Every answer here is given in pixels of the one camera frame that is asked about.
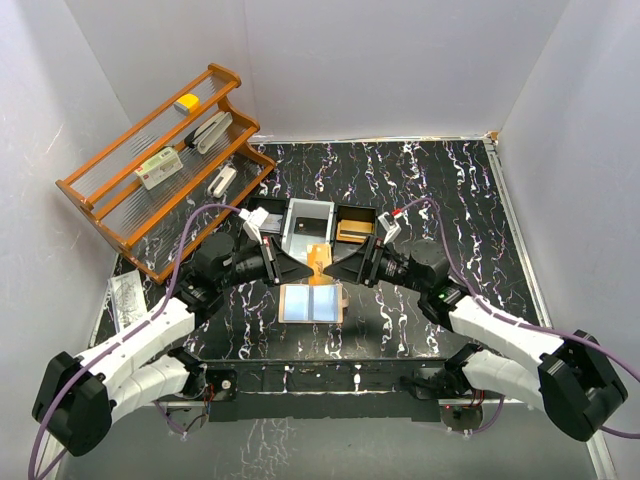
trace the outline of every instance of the purple cable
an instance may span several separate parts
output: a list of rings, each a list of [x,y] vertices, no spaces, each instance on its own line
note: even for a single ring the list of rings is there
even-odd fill
[[[160,305],[160,308],[156,311],[156,313],[154,313],[151,316],[151,318],[149,320],[141,322],[136,328],[134,328],[131,332],[129,332],[128,335],[124,336],[123,337],[123,341],[126,341],[126,340],[130,339],[136,333],[138,333],[140,330],[142,330],[147,325],[149,325],[149,323],[151,321],[155,320],[160,315],[162,315],[162,312],[167,307],[167,304],[169,303],[169,300],[171,299],[171,295],[173,294],[173,290],[175,289],[176,281],[177,281],[177,278],[178,278],[178,270],[180,268],[180,262],[182,261],[182,252],[184,251],[184,246],[185,246],[185,243],[187,241],[187,235],[189,234],[189,228],[191,227],[191,224],[193,223],[193,221],[196,219],[196,217],[200,213],[204,212],[205,210],[209,210],[211,208],[226,208],[226,209],[229,209],[229,210],[231,210],[231,211],[233,211],[235,213],[240,213],[240,209],[239,208],[232,207],[230,205],[223,205],[221,203],[210,203],[208,205],[203,205],[202,207],[196,209],[191,214],[191,216],[189,216],[189,218],[187,219],[187,223],[186,223],[186,225],[184,227],[184,230],[182,231],[182,236],[180,237],[180,243],[178,245],[178,251],[176,253],[175,267],[173,269],[173,274],[171,275],[171,279],[169,280],[169,286],[167,287],[167,291],[165,293],[165,297],[164,297],[164,301],[162,302],[162,305]],[[94,358],[89,363],[87,363],[84,367],[82,367],[60,389],[60,392],[58,392],[56,397],[53,399],[53,402],[51,402],[51,405],[49,406],[49,409],[47,410],[47,413],[45,413],[44,417],[42,418],[42,421],[40,422],[40,427],[38,428],[38,433],[36,434],[36,439],[33,442],[33,448],[31,449],[31,458],[29,459],[29,471],[28,471],[29,480],[41,480],[41,479],[43,479],[46,476],[46,474],[48,474],[51,471],[51,469],[62,459],[62,457],[64,456],[64,452],[66,452],[66,450],[63,450],[63,452],[61,454],[59,454],[54,459],[54,461],[52,461],[51,464],[45,469],[45,473],[43,473],[42,475],[40,475],[39,473],[36,473],[35,470],[36,470],[36,461],[37,461],[37,457],[38,457],[38,451],[40,450],[40,445],[42,444],[42,439],[44,438],[44,434],[47,431],[47,425],[49,425],[49,422],[51,421],[51,417],[53,417],[53,414],[55,413],[56,409],[58,408],[58,405],[60,405],[60,402],[62,401],[64,396],[67,394],[67,392],[69,390],[71,390],[71,387],[73,387],[76,384],[76,382],[80,379],[80,377],[82,377],[85,373],[87,373],[91,368],[93,368],[98,362],[100,362],[102,359],[104,359],[107,355],[111,354],[120,345],[121,345],[120,343],[116,343],[116,344],[112,345],[111,347],[107,348],[104,352],[102,352],[101,354],[96,356],[96,358]]]
[[[160,415],[162,415],[166,420],[167,423],[180,435],[184,435],[185,433],[187,433],[187,431],[182,428],[180,425],[178,425],[176,422],[173,421],[173,419],[169,416],[169,414],[167,413],[167,411],[162,408],[162,405],[160,405],[160,403],[157,400],[154,400],[153,404],[156,406],[156,408],[158,409],[158,412],[160,412]]]
[[[496,409],[495,413],[493,414],[493,417],[491,417],[491,420],[489,420],[486,425],[482,425],[480,428],[478,428],[478,430],[474,430],[473,433],[482,433],[482,432],[486,432],[487,430],[489,430],[494,423],[496,423],[496,420],[498,420],[498,417],[500,416],[500,412],[502,412],[502,407],[504,407],[504,395],[500,395],[500,401],[498,402],[498,408]]]
[[[480,308],[482,308],[485,312],[487,312],[488,314],[490,314],[493,317],[497,318],[498,320],[506,322],[506,323],[508,323],[510,325],[516,325],[518,328],[523,328],[525,330],[530,330],[532,332],[546,333],[546,334],[549,334],[549,335],[555,335],[555,336],[564,338],[565,340],[571,340],[571,341],[574,341],[574,342],[579,343],[581,345],[585,345],[586,347],[589,347],[589,348],[595,350],[596,352],[599,352],[599,353],[605,355],[606,357],[608,357],[609,359],[613,360],[615,363],[620,365],[620,367],[622,367],[627,373],[629,373],[629,375],[631,375],[636,381],[640,382],[640,372],[635,370],[631,366],[631,364],[629,364],[629,363],[625,362],[624,360],[622,360],[621,358],[619,358],[615,353],[611,352],[610,350],[607,350],[606,348],[601,347],[597,343],[590,342],[589,340],[585,340],[584,338],[578,337],[577,335],[574,335],[572,333],[562,332],[562,331],[556,330],[554,328],[539,327],[537,325],[531,325],[530,323],[518,322],[514,318],[510,318],[509,316],[505,315],[504,313],[501,313],[501,312],[495,310],[494,307],[492,307],[488,303],[485,303],[484,299],[478,294],[478,292],[476,292],[476,290],[473,288],[471,283],[469,283],[469,281],[455,267],[455,263],[453,262],[453,257],[451,255],[451,252],[449,251],[449,247],[447,246],[447,239],[446,239],[445,232],[444,232],[444,226],[443,226],[443,223],[442,223],[442,217],[440,216],[440,207],[437,204],[437,202],[435,200],[433,200],[432,198],[429,198],[429,197],[417,198],[417,199],[413,200],[412,202],[410,202],[405,207],[402,207],[400,209],[400,212],[404,212],[408,208],[412,207],[413,205],[417,205],[419,203],[428,203],[429,205],[431,205],[433,207],[433,209],[435,211],[436,218],[438,219],[438,224],[440,226],[440,235],[442,236],[442,245],[444,247],[445,255],[447,256],[447,259],[449,260],[449,264],[451,265],[451,270],[456,275],[456,277],[458,277],[462,281],[464,286],[467,287],[467,289],[469,289],[469,293],[471,294],[471,296],[473,297],[475,302],[480,306]],[[489,422],[489,424],[487,424],[486,427],[489,428],[491,425],[493,425],[493,422]],[[628,438],[628,439],[632,439],[632,440],[640,439],[640,433],[621,432],[619,430],[614,430],[612,428],[605,427],[605,426],[600,427],[600,430],[602,430],[603,432],[606,432],[606,433],[608,433],[610,435],[615,435],[615,436],[621,437],[621,438]]]

